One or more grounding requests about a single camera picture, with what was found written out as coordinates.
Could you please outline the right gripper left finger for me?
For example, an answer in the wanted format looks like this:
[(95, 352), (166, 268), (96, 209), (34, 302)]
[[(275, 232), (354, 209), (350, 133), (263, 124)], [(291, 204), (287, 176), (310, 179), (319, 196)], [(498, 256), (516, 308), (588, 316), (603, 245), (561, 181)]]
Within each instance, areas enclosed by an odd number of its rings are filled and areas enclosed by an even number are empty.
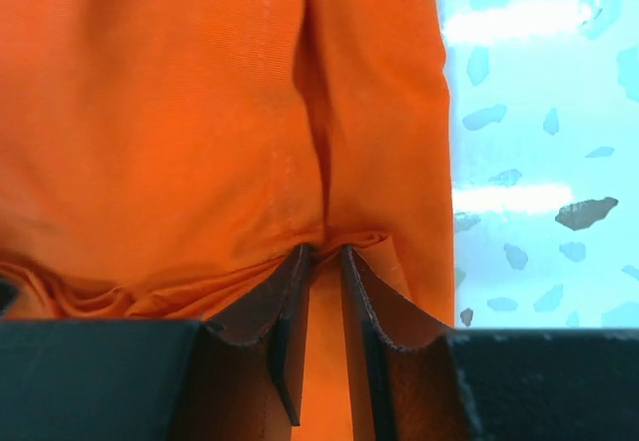
[(207, 320), (1, 323), (5, 440), (287, 440), (301, 421), (310, 250)]

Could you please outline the orange t shirt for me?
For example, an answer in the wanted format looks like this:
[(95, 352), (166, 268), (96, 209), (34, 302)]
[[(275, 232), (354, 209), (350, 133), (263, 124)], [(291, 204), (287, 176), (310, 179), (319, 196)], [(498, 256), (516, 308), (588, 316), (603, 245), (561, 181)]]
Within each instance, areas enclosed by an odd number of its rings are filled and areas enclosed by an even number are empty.
[(297, 440), (353, 436), (337, 252), (454, 317), (435, 0), (1, 0), (8, 317), (200, 317), (315, 252)]

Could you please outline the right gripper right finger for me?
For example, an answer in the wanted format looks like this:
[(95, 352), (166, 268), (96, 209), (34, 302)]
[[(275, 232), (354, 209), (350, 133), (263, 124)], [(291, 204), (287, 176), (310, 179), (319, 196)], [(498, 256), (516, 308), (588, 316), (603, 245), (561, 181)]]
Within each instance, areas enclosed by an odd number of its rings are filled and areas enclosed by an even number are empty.
[(339, 255), (357, 440), (634, 440), (634, 329), (455, 329)]

